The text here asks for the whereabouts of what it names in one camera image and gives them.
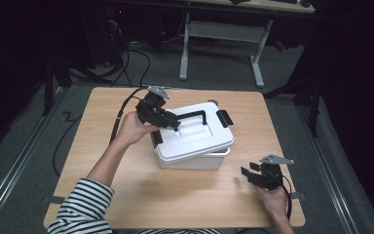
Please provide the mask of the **black white striped shirt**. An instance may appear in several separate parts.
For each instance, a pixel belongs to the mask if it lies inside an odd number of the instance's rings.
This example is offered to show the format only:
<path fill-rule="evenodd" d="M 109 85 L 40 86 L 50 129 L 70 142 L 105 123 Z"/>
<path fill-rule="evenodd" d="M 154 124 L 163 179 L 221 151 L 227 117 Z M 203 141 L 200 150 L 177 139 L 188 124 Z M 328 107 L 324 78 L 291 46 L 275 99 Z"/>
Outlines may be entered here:
<path fill-rule="evenodd" d="M 60 205 L 48 234 L 119 234 L 105 218 L 115 191 L 88 178 L 81 178 Z M 141 229 L 123 234 L 224 234 L 221 229 Z"/>

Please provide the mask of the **dark computer tower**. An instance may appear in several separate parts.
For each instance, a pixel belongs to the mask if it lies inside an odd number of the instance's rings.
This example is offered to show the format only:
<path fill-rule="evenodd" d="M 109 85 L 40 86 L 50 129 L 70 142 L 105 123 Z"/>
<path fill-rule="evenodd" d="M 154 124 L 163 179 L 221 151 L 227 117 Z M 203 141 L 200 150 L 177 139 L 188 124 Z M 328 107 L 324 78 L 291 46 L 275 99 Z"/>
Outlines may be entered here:
<path fill-rule="evenodd" d="M 83 4 L 81 13 L 93 63 L 105 67 L 117 64 L 123 36 L 118 9 L 113 6 Z"/>

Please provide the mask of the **person's left hand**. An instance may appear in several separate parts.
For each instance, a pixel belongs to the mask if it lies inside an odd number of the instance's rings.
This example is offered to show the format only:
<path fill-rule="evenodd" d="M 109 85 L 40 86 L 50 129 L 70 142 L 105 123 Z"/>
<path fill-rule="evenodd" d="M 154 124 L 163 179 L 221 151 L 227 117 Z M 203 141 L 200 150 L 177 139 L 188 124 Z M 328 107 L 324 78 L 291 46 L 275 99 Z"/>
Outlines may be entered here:
<path fill-rule="evenodd" d="M 145 135 L 158 130 L 159 128 L 154 125 L 141 123 L 137 113 L 130 112 L 125 116 L 124 122 L 114 142 L 120 145 L 130 146 L 141 140 Z"/>

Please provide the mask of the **white-legged wooden desk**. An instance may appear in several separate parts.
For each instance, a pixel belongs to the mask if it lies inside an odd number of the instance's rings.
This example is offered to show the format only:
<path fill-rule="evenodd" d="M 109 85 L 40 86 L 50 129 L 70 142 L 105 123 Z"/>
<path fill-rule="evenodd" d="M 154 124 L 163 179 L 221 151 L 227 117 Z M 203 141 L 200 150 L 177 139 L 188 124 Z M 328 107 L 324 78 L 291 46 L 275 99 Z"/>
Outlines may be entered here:
<path fill-rule="evenodd" d="M 240 6 L 249 9 L 268 10 L 279 13 L 313 14 L 315 8 L 309 0 L 184 0 L 186 5 L 209 4 L 211 6 Z M 179 79 L 186 80 L 188 74 L 189 39 L 191 37 L 220 39 L 256 43 L 254 55 L 249 57 L 254 80 L 258 88 L 264 87 L 259 60 L 271 31 L 273 21 L 268 19 L 263 26 L 231 24 L 190 19 L 187 13 L 184 19 L 183 51 L 181 55 Z"/>

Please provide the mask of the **person's right hand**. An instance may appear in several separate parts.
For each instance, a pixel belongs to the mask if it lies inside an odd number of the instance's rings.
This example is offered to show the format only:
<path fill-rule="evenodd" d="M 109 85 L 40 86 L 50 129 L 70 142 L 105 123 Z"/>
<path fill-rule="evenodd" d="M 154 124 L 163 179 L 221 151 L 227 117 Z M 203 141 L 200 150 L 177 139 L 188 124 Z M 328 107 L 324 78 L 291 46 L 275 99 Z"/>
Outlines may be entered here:
<path fill-rule="evenodd" d="M 285 191 L 281 187 L 274 190 L 266 190 L 257 187 L 257 191 L 264 208 L 271 218 L 286 217 L 287 197 Z"/>

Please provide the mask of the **white plastic storage box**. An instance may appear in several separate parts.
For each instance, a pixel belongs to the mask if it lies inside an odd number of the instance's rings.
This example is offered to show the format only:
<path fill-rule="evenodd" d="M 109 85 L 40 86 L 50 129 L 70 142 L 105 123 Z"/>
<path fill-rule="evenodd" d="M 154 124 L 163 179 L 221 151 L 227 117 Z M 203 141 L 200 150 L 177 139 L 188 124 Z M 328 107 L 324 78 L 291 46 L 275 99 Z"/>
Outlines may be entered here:
<path fill-rule="evenodd" d="M 166 157 L 159 146 L 155 148 L 161 168 L 178 170 L 218 170 L 230 151 L 231 144 L 225 144 L 194 153 Z"/>

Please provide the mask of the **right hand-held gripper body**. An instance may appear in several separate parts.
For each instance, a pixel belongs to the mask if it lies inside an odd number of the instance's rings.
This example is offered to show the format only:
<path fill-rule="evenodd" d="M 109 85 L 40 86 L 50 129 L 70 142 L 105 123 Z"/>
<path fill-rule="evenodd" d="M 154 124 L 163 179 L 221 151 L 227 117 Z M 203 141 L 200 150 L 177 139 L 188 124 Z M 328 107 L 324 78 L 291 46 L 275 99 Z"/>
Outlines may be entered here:
<path fill-rule="evenodd" d="M 281 164 L 293 165 L 292 159 L 285 159 L 275 154 L 270 154 L 260 159 L 260 171 L 263 177 L 261 187 L 274 190 L 282 185 Z"/>

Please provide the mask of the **black metal stand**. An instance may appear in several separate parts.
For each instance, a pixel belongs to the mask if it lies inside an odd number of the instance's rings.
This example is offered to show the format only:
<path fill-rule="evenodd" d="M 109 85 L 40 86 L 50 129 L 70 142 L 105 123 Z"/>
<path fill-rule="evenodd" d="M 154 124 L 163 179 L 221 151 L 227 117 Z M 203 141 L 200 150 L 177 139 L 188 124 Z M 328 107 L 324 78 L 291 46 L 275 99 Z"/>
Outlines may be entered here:
<path fill-rule="evenodd" d="M 69 69 L 73 68 L 78 72 L 85 75 L 90 80 L 107 83 L 107 80 L 103 79 L 101 76 L 96 75 L 95 73 L 89 71 L 84 66 L 80 65 L 77 62 L 72 61 L 71 59 L 60 57 L 60 56 L 51 56 L 48 58 L 47 63 L 45 64 L 45 78 L 44 78 L 44 87 L 45 87 L 45 98 L 44 98 L 44 116 L 48 116 L 50 111 L 54 106 L 54 91 L 53 91 L 53 81 L 57 80 L 58 84 L 62 88 L 69 89 L 72 86 L 72 78 L 69 73 Z"/>
<path fill-rule="evenodd" d="M 319 68 L 297 65 L 285 85 L 264 94 L 263 97 L 273 98 L 281 94 L 294 94 L 293 103 L 295 105 L 309 104 L 308 126 L 311 134 L 317 137 L 318 105 L 322 79 L 323 76 Z"/>

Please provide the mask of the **metal floor rail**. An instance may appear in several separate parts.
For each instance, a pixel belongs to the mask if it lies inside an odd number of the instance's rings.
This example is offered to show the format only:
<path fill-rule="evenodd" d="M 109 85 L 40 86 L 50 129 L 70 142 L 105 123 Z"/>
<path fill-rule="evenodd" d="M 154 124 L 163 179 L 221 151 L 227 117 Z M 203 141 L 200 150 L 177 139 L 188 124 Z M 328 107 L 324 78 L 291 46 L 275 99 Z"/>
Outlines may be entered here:
<path fill-rule="evenodd" d="M 62 101 L 67 88 L 56 88 L 53 105 L 45 114 L 45 93 L 40 89 L 33 100 L 15 119 L 0 143 L 0 211 L 16 186 L 19 177 L 28 164 L 32 152 L 45 130 L 55 108 Z"/>
<path fill-rule="evenodd" d="M 329 164 L 326 161 L 324 151 L 319 143 L 318 138 L 313 135 L 310 129 L 309 111 L 300 106 L 296 106 L 295 109 L 303 123 L 303 127 L 309 137 L 311 145 L 313 146 L 313 149 L 315 151 L 314 155 L 318 163 L 320 174 L 325 183 L 333 207 L 335 208 L 343 229 L 345 230 L 345 233 L 358 234 L 358 229 L 348 208 L 347 201 L 337 184 L 337 181 L 331 171 L 331 168 L 329 167 Z"/>

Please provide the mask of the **white box lid black handle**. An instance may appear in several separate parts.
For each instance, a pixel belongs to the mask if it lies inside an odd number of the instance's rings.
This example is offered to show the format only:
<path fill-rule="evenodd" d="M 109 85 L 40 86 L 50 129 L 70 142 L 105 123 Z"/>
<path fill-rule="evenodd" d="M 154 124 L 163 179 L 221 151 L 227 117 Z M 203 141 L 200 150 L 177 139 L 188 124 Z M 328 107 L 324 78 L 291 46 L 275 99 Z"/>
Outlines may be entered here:
<path fill-rule="evenodd" d="M 153 147 L 164 164 L 208 156 L 228 149 L 235 138 L 229 129 L 233 124 L 225 110 L 213 102 L 203 102 L 171 109 L 179 117 L 177 130 L 161 128 L 151 135 Z"/>

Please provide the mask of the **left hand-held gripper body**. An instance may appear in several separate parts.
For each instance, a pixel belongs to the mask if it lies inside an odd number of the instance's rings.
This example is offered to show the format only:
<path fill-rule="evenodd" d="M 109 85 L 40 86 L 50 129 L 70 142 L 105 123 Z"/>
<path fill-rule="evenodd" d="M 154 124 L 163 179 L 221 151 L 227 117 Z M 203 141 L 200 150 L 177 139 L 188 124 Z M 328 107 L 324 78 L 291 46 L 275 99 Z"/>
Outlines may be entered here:
<path fill-rule="evenodd" d="M 148 122 L 154 126 L 166 126 L 165 119 L 166 111 L 162 106 L 169 99 L 169 95 L 164 87 L 149 86 L 147 88 L 148 94 L 135 107 L 138 114 L 138 119 L 141 123 Z"/>

